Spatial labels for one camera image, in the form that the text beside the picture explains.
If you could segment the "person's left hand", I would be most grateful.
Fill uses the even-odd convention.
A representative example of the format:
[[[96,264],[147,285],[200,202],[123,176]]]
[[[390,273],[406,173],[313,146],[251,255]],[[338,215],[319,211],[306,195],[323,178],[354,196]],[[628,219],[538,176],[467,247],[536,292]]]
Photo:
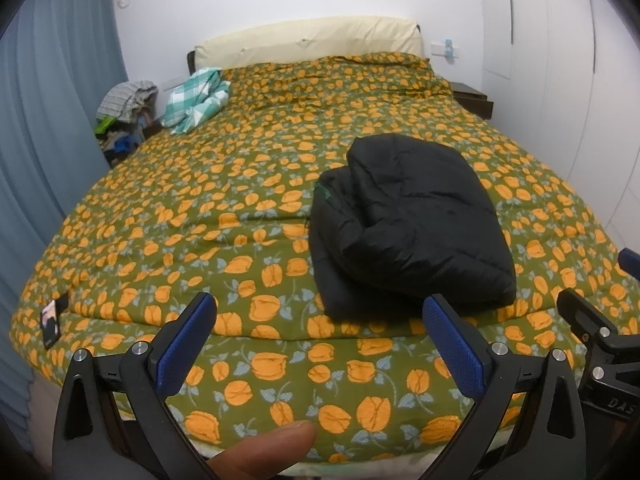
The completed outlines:
[[[306,457],[317,432],[313,422],[296,420],[238,442],[207,465],[219,479],[271,479]]]

